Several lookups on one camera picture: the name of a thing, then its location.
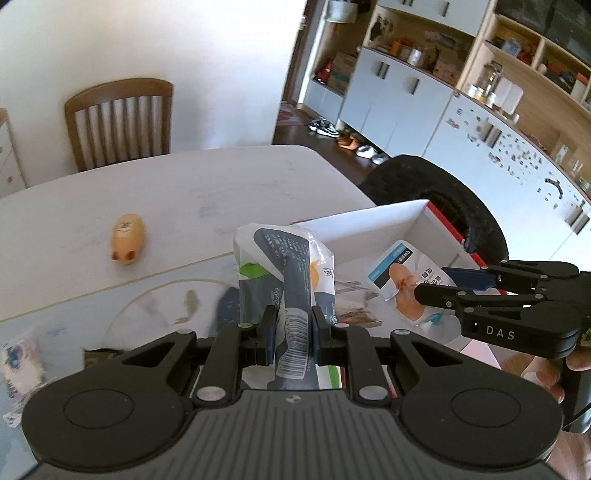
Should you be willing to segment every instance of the shoe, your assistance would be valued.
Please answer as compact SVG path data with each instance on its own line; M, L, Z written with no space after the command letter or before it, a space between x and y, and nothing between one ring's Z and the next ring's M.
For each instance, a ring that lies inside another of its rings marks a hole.
M339 147L344 148L346 150L357 150L360 147L360 145L361 144L359 143L358 140L352 138L351 142L349 144L345 144L345 145L339 144Z
M347 145L351 145L352 141L353 141L353 137L350 137L348 135L345 135L344 137L339 137L336 139L336 143L340 147L345 147Z
M381 165L385 161L390 160L390 157L387 156L385 153L379 153L373 157L371 157L371 163L374 165Z
M355 151L355 154L358 157L372 159L378 154L378 151L371 145L362 145Z
M339 138L340 132L331 124L330 122L326 122L318 127L316 133L319 135L324 135L325 137L331 138Z
M321 127L324 124L329 123L328 120L324 120L324 118L322 118L321 116L318 117L316 120L312 120L309 124L308 124L308 128L310 130L312 130L313 132L316 132L318 130L319 127Z

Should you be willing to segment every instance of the finger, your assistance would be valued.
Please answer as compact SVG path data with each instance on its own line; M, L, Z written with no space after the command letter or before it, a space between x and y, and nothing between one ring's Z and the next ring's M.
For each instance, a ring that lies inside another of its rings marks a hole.
M542 387L550 388L558 383L559 374L557 369L542 370L535 374L538 380L540 380Z
M546 390L556 399L558 403L562 403L564 400L564 389L560 385L554 385L553 387L546 388Z
M521 378L541 387L550 388L558 382L560 371L548 359L537 356L523 371Z
M578 347L566 358L566 365L575 372L591 369L591 348Z

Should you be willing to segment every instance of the orange pig-shaped bottle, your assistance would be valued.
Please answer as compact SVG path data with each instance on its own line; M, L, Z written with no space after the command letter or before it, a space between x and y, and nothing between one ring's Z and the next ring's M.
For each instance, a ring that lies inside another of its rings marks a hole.
M121 265L137 260L144 246L145 226L142 217L136 213L123 215L113 228L111 237L111 258Z

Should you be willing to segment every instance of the white cabinet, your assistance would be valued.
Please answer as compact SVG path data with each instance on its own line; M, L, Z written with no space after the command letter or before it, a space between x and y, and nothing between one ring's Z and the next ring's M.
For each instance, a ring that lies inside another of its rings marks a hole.
M589 213L589 205L586 204L586 212L581 213L575 221L573 233L552 256L552 261L572 263L581 271L591 271L591 221L589 220Z
M312 80L306 90L304 104L335 124L339 118L343 98L325 85Z
M0 126L0 168L4 165L11 150L12 145L10 143L10 136L8 135L8 123L4 122Z
M476 37L484 20L488 2L489 0L434 1L434 15L429 18Z
M429 75L363 49L340 119L391 157L422 155L451 95Z
M400 10L419 17L429 18L433 10L433 0L378 0L378 5Z
M363 48L359 54L340 113L340 119L358 132L363 130L374 100L385 93L385 82L381 74L392 62L393 60L367 48Z
M425 158L481 199L512 259L549 260L571 235L567 221L582 196L525 138L473 100L454 94ZM563 194L547 179L559 181Z
M10 152L4 165L0 168L0 198L12 195L24 189L24 182L18 169L14 152Z
M476 37L489 0L379 0L378 5L428 18Z
M411 109L411 95L403 92L407 70L395 60L384 62L383 88L374 95L374 101L365 119L361 134L380 149L386 150L394 131Z
M406 99L408 106L401 102L401 119L385 150L391 157L422 156L452 96L451 88L438 80L414 69L405 70L398 97Z

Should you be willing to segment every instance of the snack bag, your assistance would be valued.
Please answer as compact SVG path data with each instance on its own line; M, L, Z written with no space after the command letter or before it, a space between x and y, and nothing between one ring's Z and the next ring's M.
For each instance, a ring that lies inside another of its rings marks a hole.
M14 428L20 424L24 404L47 381L32 331L25 332L2 347L0 370L13 406L13 410L5 413L3 418L9 427Z
M419 327L422 334L447 343L457 338L462 327L451 310L421 305L414 297L420 283L454 286L453 280L428 256L405 241L398 241L369 268L370 288L385 300L394 299L396 314Z
M334 372L323 371L330 367L316 367L311 351L312 306L318 305L327 321L336 323L332 253L305 228L256 224L237 230L234 253L241 322L260 322L269 304L279 309L275 379L267 387L333 388ZM329 379L328 384L319 382L319 376Z

